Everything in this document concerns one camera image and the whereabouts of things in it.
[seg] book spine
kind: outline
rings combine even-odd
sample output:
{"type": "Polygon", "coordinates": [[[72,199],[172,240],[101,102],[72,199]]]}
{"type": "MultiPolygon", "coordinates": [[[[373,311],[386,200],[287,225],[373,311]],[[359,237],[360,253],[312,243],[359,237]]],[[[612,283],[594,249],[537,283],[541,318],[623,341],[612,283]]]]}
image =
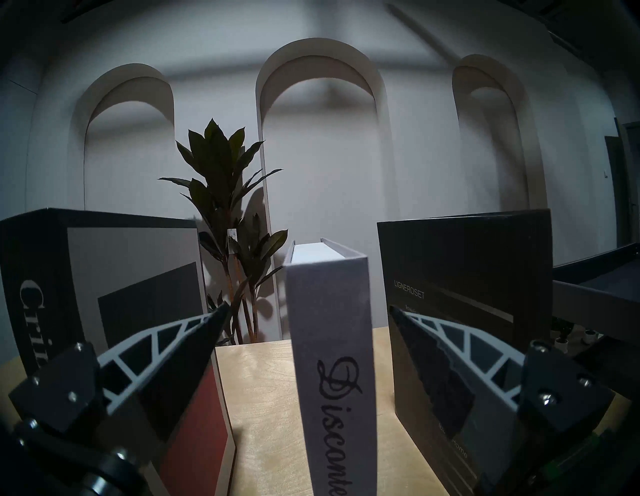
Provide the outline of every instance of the book spine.
{"type": "Polygon", "coordinates": [[[314,494],[375,495],[376,387],[367,259],[285,270],[314,494]]]}
{"type": "Polygon", "coordinates": [[[60,230],[49,211],[0,223],[4,295],[27,375],[36,373],[74,342],[70,341],[65,312],[60,307],[56,279],[56,272],[64,269],[60,267],[60,247],[56,246],[59,236],[52,234],[60,230]]]}

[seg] green leaf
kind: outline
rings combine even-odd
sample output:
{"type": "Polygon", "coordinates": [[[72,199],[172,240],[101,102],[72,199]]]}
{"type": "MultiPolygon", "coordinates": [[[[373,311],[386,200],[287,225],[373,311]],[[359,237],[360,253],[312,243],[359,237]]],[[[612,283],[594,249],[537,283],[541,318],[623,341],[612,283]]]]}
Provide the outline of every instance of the green leaf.
{"type": "Polygon", "coordinates": [[[230,191],[224,173],[215,168],[207,176],[207,187],[216,201],[216,205],[226,209],[229,207],[230,191]]]}
{"type": "Polygon", "coordinates": [[[255,188],[258,184],[260,184],[262,181],[264,181],[265,179],[267,179],[271,174],[275,174],[276,172],[280,172],[282,169],[276,169],[276,170],[272,170],[271,172],[269,172],[268,174],[263,175],[260,179],[258,179],[256,182],[254,182],[253,184],[249,184],[248,186],[243,186],[242,189],[240,190],[240,192],[238,192],[238,194],[233,198],[233,200],[231,200],[231,206],[230,208],[233,209],[236,204],[242,200],[242,198],[244,196],[246,196],[253,188],[255,188]]]}
{"type": "Polygon", "coordinates": [[[256,288],[260,287],[260,285],[265,282],[269,277],[273,276],[277,271],[279,271],[280,269],[282,269],[282,266],[275,268],[274,270],[272,270],[271,272],[269,272],[265,277],[263,277],[262,279],[260,279],[260,281],[258,282],[258,284],[255,285],[256,288]]]}
{"type": "MultiPolygon", "coordinates": [[[[196,209],[198,209],[198,212],[200,212],[200,209],[198,208],[198,206],[194,203],[194,201],[188,197],[187,195],[180,193],[182,196],[184,196],[184,198],[186,198],[187,200],[189,200],[194,207],[196,207],[196,209]]],[[[209,227],[209,229],[211,229],[211,224],[209,223],[209,218],[206,215],[206,212],[200,212],[200,215],[202,216],[202,220],[205,221],[205,223],[207,224],[207,226],[209,227]]]]}
{"type": "Polygon", "coordinates": [[[182,158],[184,159],[184,161],[187,162],[187,164],[189,164],[194,171],[202,175],[202,168],[198,164],[197,160],[193,157],[193,154],[191,153],[191,151],[188,148],[183,147],[177,141],[175,142],[175,144],[178,145],[178,151],[180,152],[180,155],[182,155],[182,158]]]}
{"type": "Polygon", "coordinates": [[[244,144],[244,127],[238,129],[234,134],[229,138],[229,146],[231,148],[231,161],[235,164],[238,160],[238,155],[240,154],[240,149],[244,144]]]}
{"type": "Polygon", "coordinates": [[[198,233],[198,239],[202,247],[207,250],[218,261],[222,261],[222,250],[218,246],[218,243],[211,235],[206,231],[200,231],[198,233]]]}
{"type": "Polygon", "coordinates": [[[202,216],[209,217],[209,213],[213,208],[213,197],[207,187],[199,180],[191,179],[191,183],[189,184],[189,194],[191,195],[191,200],[196,207],[198,207],[202,216]]]}
{"type": "Polygon", "coordinates": [[[262,172],[262,170],[255,172],[249,179],[247,179],[247,181],[243,184],[243,188],[248,188],[249,184],[251,184],[252,179],[256,177],[260,172],[262,172]]]}
{"type": "Polygon", "coordinates": [[[268,259],[275,252],[281,249],[282,245],[287,240],[287,235],[287,230],[278,231],[272,234],[269,240],[262,247],[262,250],[260,251],[260,258],[268,259]]]}
{"type": "Polygon", "coordinates": [[[217,308],[216,304],[213,302],[211,295],[207,293],[207,305],[211,310],[215,310],[217,308]]]}
{"type": "Polygon", "coordinates": [[[220,126],[216,124],[213,119],[211,119],[204,130],[204,139],[207,141],[211,141],[211,138],[216,132],[222,132],[222,130],[220,129],[220,126]]]}
{"type": "Polygon", "coordinates": [[[231,180],[234,171],[231,146],[225,134],[213,119],[209,121],[209,125],[204,131],[204,138],[215,165],[220,167],[227,180],[231,180]]]}
{"type": "Polygon", "coordinates": [[[199,170],[196,172],[206,177],[206,171],[212,166],[212,157],[209,152],[209,145],[204,136],[195,131],[189,130],[189,145],[191,145],[191,153],[199,170]]]}
{"type": "Polygon", "coordinates": [[[242,295],[244,293],[244,288],[248,284],[249,279],[245,279],[240,283],[236,293],[234,294],[234,302],[231,304],[231,312],[230,315],[237,317],[238,310],[240,309],[240,304],[242,303],[242,295]]]}
{"type": "Polygon", "coordinates": [[[229,229],[229,225],[225,211],[223,209],[214,209],[209,221],[211,223],[211,232],[216,238],[216,242],[221,248],[223,255],[228,255],[227,229],[229,229]]]}
{"type": "Polygon", "coordinates": [[[185,186],[185,187],[189,187],[189,185],[191,184],[191,181],[188,181],[186,179],[178,179],[175,177],[161,177],[158,180],[160,181],[171,181],[176,183],[178,186],[185,186]]]}
{"type": "Polygon", "coordinates": [[[262,247],[264,246],[264,243],[269,241],[270,237],[271,237],[271,234],[269,233],[265,234],[264,237],[255,245],[253,252],[256,257],[260,255],[260,252],[262,251],[262,247]]]}
{"type": "Polygon", "coordinates": [[[254,155],[260,150],[260,146],[264,143],[264,141],[256,141],[253,145],[249,147],[249,149],[240,155],[234,165],[234,173],[232,177],[232,183],[237,184],[237,182],[242,177],[242,171],[248,167],[248,165],[253,160],[254,155]]]}
{"type": "Polygon", "coordinates": [[[267,273],[270,266],[271,261],[269,259],[253,259],[251,274],[247,275],[249,284],[253,289],[257,287],[258,281],[267,273]]]}
{"type": "Polygon", "coordinates": [[[240,221],[236,227],[236,234],[238,238],[237,242],[229,240],[229,243],[234,243],[240,264],[243,267],[244,273],[248,276],[252,272],[253,257],[249,247],[249,237],[245,229],[244,222],[240,221]]]}
{"type": "Polygon", "coordinates": [[[238,243],[232,237],[229,238],[228,242],[229,242],[229,251],[235,252],[236,255],[238,255],[238,258],[240,259],[240,263],[242,264],[242,260],[244,259],[244,257],[242,256],[242,251],[243,251],[242,246],[240,246],[240,243],[238,243]]]}
{"type": "Polygon", "coordinates": [[[257,212],[253,215],[253,233],[254,236],[260,240],[260,216],[257,212]]]}

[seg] standing book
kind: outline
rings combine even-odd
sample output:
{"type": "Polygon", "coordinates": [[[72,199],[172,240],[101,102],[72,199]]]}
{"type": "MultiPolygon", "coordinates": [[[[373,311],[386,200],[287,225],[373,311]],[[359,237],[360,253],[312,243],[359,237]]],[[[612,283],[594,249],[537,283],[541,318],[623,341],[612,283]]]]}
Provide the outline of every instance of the standing book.
{"type": "Polygon", "coordinates": [[[314,495],[375,495],[376,379],[367,257],[293,244],[287,315],[314,495]]]}
{"type": "MultiPolygon", "coordinates": [[[[143,330],[208,312],[194,220],[27,212],[0,221],[0,269],[28,376],[76,342],[103,355],[143,330]]],[[[151,357],[150,341],[121,359],[151,357]]],[[[136,371],[127,367],[129,380],[136,371]]],[[[197,367],[184,360],[154,390],[122,423],[132,446],[160,447],[143,470],[152,494],[227,494],[236,446],[215,351],[197,367]]]]}

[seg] screw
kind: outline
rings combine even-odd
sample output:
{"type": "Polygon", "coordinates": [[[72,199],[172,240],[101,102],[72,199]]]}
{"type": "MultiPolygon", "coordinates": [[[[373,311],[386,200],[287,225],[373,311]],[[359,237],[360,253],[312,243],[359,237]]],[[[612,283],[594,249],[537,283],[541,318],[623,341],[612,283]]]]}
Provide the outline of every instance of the screw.
{"type": "Polygon", "coordinates": [[[540,400],[542,401],[542,404],[545,406],[557,403],[556,397],[551,393],[544,393],[544,392],[540,393],[538,394],[538,398],[540,398],[540,400]]]}
{"type": "Polygon", "coordinates": [[[111,451],[111,453],[114,454],[115,456],[117,456],[118,458],[120,458],[121,460],[126,460],[127,459],[127,455],[129,454],[127,452],[127,449],[123,448],[122,446],[114,448],[113,451],[111,451]]]}
{"type": "Polygon", "coordinates": [[[539,351],[540,353],[546,353],[547,351],[549,351],[548,346],[544,343],[541,343],[540,341],[531,341],[531,347],[536,351],[539,351]]]}

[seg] table surface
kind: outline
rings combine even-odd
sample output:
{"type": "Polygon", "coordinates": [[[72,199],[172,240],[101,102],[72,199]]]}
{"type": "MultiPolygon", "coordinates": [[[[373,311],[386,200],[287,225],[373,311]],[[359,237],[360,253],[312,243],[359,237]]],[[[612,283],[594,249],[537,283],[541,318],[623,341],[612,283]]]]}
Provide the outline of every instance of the table surface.
{"type": "MultiPolygon", "coordinates": [[[[447,492],[394,411],[388,328],[373,330],[378,495],[447,492]]],[[[232,496],[312,495],[291,341],[216,348],[236,441],[232,496]]]]}

